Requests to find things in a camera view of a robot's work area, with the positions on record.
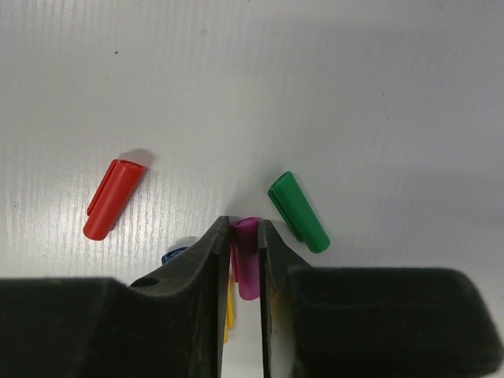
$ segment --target white surface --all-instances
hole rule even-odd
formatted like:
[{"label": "white surface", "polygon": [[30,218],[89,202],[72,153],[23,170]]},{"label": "white surface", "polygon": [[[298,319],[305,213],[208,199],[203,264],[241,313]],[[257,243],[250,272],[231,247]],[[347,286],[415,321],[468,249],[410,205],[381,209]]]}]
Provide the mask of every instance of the white surface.
[{"label": "white surface", "polygon": [[[0,275],[130,282],[219,214],[279,219],[266,190],[291,169],[332,237],[311,263],[461,269],[502,329],[503,17],[499,0],[1,0]],[[139,148],[152,171],[86,240],[107,165]]]}]

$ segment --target pen cap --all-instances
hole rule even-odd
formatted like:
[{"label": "pen cap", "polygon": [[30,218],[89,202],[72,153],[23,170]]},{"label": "pen cap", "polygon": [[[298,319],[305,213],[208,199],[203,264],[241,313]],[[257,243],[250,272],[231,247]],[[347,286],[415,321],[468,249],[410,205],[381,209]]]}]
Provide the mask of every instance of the pen cap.
[{"label": "pen cap", "polygon": [[246,301],[259,298],[258,225],[255,217],[242,219],[232,227],[232,268],[239,296]]},{"label": "pen cap", "polygon": [[103,240],[117,222],[146,168],[127,160],[113,160],[87,208],[83,233]]},{"label": "pen cap", "polygon": [[331,243],[292,172],[287,171],[269,188],[268,196],[296,239],[318,254]]},{"label": "pen cap", "polygon": [[189,248],[189,247],[188,246],[181,246],[179,248],[176,248],[175,250],[168,251],[161,258],[161,263],[163,265],[164,264],[168,264],[171,260],[173,260],[174,258],[176,258],[179,254],[182,254],[182,252],[184,252],[187,248]]}]

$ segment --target green plastic cap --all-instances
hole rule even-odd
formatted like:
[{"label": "green plastic cap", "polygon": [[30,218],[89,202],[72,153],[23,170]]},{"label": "green plastic cap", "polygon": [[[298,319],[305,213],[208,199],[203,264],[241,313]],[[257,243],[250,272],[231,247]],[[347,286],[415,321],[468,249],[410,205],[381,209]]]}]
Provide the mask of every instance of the green plastic cap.
[{"label": "green plastic cap", "polygon": [[287,226],[309,250],[319,254],[328,249],[331,241],[306,201],[292,172],[287,171],[269,188],[268,196]]}]

